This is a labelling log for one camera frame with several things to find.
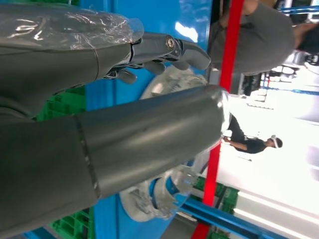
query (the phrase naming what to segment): robotic hand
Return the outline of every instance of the robotic hand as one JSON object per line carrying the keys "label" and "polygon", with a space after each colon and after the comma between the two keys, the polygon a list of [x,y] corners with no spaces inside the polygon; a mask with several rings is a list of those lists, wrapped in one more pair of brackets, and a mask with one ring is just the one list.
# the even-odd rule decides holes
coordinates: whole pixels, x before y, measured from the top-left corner
{"label": "robotic hand", "polygon": [[118,78],[126,83],[132,83],[136,76],[125,68],[145,68],[160,75],[165,71],[166,62],[180,70],[186,70],[190,66],[204,70],[209,65],[210,58],[194,43],[174,39],[167,34],[147,32],[132,44],[131,54],[127,60],[112,68],[104,78]]}
{"label": "robotic hand", "polygon": [[[216,144],[228,128],[227,93],[213,86],[30,120],[63,89],[101,78],[132,83],[135,76],[128,68],[160,74],[166,62],[179,69],[209,64],[198,46],[167,34],[123,37],[125,22],[115,19],[123,20],[78,9],[0,5],[0,238],[176,167]],[[119,31],[114,37],[110,29]]]}

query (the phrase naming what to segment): blue panel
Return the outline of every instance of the blue panel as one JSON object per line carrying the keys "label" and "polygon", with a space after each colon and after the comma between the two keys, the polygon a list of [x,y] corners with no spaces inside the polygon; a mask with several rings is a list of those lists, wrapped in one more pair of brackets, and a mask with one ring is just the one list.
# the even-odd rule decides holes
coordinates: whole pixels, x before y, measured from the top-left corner
{"label": "blue panel", "polygon": [[[207,48],[212,0],[82,0],[81,6],[139,18],[145,31],[171,34],[197,42]],[[146,70],[134,71],[132,85],[100,80],[86,86],[88,110],[136,101],[154,76]],[[181,206],[184,196],[178,196]],[[154,219],[147,223],[131,220],[114,195],[94,207],[97,239],[160,239],[171,220]]]}

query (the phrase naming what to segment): blue metal frame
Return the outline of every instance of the blue metal frame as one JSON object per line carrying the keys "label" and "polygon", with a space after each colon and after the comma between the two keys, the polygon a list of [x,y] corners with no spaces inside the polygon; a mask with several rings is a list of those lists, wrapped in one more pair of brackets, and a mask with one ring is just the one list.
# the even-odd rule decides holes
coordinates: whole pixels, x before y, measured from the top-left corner
{"label": "blue metal frame", "polygon": [[296,6],[290,8],[280,8],[279,10],[284,14],[307,14],[318,12],[319,6]]}
{"label": "blue metal frame", "polygon": [[209,225],[229,231],[242,238],[246,239],[287,239],[276,233],[237,218],[235,216],[222,212],[215,208],[204,205],[203,203],[187,199],[181,211],[191,214],[195,218],[200,219]]}

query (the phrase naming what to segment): black shirt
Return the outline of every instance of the black shirt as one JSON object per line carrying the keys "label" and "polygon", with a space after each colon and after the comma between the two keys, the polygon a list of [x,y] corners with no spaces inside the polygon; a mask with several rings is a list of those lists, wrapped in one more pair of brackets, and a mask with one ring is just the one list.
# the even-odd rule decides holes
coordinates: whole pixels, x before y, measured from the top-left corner
{"label": "black shirt", "polygon": [[255,154],[262,152],[266,148],[266,145],[265,145],[264,141],[259,138],[246,139],[243,142],[243,144],[246,144],[247,146],[246,151],[236,147],[235,149],[240,152]]}

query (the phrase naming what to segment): red pole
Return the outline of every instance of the red pole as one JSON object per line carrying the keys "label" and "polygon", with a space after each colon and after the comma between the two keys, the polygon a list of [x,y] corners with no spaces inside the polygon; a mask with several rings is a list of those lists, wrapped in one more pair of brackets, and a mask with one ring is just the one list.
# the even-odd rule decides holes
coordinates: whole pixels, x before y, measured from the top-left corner
{"label": "red pole", "polygon": [[[231,6],[225,47],[224,49],[223,62],[221,64],[221,80],[219,83],[220,86],[225,88],[228,92],[231,90],[231,86],[231,78],[236,58],[241,10],[243,8],[243,1],[244,0],[234,0]],[[203,199],[203,203],[204,204],[212,206],[214,203],[220,149],[221,145],[218,144],[210,151],[206,181],[204,187],[204,197]],[[191,238],[206,239],[209,231],[209,225],[199,223]]]}

